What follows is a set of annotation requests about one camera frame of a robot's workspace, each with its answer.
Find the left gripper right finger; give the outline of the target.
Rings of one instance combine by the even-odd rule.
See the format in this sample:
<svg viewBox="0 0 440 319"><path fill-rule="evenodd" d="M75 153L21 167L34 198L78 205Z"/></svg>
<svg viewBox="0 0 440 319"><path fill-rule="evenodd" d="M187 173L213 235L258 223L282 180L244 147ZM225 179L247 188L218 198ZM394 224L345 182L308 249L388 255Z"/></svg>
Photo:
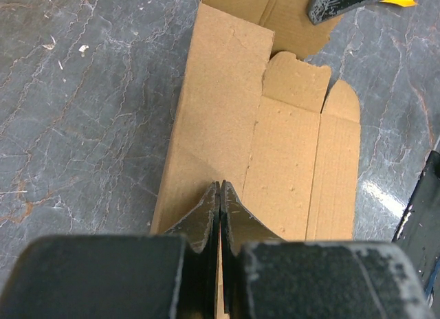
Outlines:
<svg viewBox="0 0 440 319"><path fill-rule="evenodd" d="M233 185L226 180L221 185L220 218L223 257L237 256L244 243L283 241L241 203Z"/></svg>

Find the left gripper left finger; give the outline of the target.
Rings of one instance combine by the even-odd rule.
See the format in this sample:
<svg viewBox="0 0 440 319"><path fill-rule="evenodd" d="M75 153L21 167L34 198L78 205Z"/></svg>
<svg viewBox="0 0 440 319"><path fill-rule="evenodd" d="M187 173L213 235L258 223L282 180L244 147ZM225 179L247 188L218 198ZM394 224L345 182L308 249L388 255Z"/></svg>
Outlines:
<svg viewBox="0 0 440 319"><path fill-rule="evenodd" d="M219 226L220 184L214 181L209 185L199 203L172 225L165 234L184 235L196 253L202 253L212 235L217 236L215 228Z"/></svg>

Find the brown cardboard box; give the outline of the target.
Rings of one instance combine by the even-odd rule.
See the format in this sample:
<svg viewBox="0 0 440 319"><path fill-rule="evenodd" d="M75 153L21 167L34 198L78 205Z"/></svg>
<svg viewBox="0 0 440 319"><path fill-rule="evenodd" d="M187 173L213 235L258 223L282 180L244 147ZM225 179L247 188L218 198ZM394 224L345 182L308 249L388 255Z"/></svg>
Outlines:
<svg viewBox="0 0 440 319"><path fill-rule="evenodd" d="M153 233L227 180L285 240L352 238L360 103L330 67L306 62L338 22L312 24L309 1L200 1Z"/></svg>

